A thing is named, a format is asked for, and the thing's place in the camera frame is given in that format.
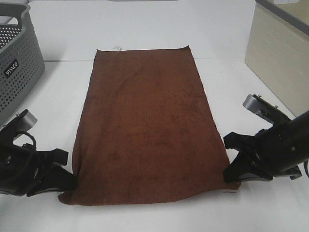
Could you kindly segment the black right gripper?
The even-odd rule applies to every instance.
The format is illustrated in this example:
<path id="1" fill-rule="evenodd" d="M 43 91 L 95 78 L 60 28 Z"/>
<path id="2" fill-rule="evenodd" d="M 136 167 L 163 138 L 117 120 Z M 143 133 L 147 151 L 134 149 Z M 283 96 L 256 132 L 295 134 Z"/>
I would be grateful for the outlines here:
<path id="1" fill-rule="evenodd" d="M 253 153 L 253 136 L 231 132 L 224 138 L 226 149 L 250 155 Z M 309 116 L 273 126 L 255 137 L 257 167 L 249 163 L 233 162 L 224 171 L 226 183 L 244 181 L 271 181 L 274 177 L 302 176 L 298 167 L 309 160 Z"/>

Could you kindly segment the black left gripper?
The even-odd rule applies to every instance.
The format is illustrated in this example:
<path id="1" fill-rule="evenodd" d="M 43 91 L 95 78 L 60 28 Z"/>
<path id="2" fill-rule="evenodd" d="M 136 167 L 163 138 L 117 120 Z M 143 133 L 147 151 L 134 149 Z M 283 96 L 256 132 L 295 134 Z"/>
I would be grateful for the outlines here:
<path id="1" fill-rule="evenodd" d="M 14 138 L 25 135 L 32 144 L 18 146 Z M 0 192 L 5 195 L 34 196 L 77 188 L 77 177 L 60 166 L 68 163 L 61 149 L 38 151 L 35 138 L 24 131 L 0 131 Z M 59 165 L 51 169 L 51 164 Z"/>

